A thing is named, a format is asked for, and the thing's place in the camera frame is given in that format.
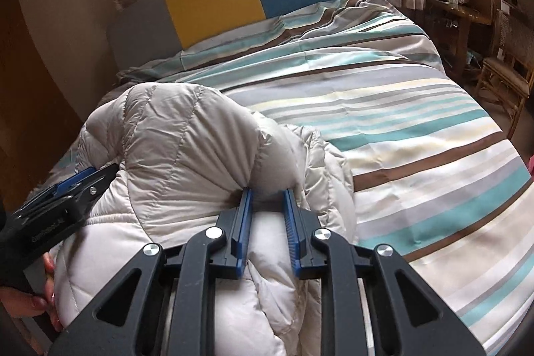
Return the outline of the person's left hand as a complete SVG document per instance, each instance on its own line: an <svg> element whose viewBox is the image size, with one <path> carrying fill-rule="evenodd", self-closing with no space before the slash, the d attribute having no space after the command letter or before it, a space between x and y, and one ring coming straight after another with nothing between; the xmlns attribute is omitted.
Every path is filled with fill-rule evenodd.
<svg viewBox="0 0 534 356"><path fill-rule="evenodd" d="M63 326L55 306L54 271L55 264L49 252L42 256L45 271L45 284L43 294L30 295L20 290L2 286L1 303L11 318L36 317L47 313L50 316L52 327L61 332Z"/></svg>

